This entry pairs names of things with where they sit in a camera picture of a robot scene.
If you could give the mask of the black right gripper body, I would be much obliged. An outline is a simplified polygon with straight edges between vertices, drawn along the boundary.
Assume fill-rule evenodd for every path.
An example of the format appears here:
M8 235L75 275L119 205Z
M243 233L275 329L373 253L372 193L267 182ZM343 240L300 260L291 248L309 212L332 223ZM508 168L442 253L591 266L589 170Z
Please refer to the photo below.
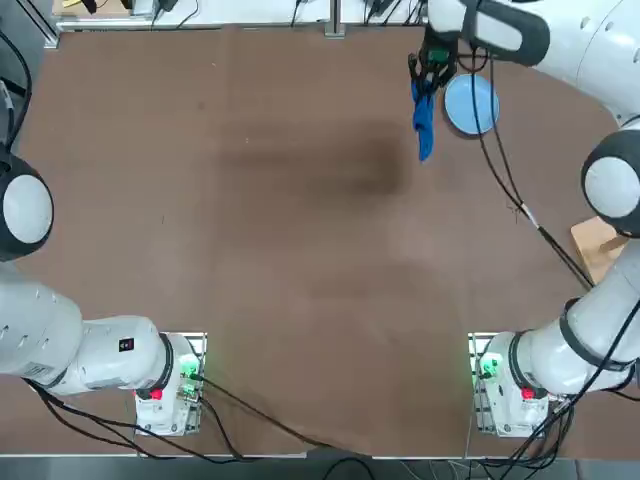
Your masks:
M431 24L427 24L420 48L419 57L423 70L427 73L429 61L454 59L454 74L457 71L458 38L455 33L439 33Z

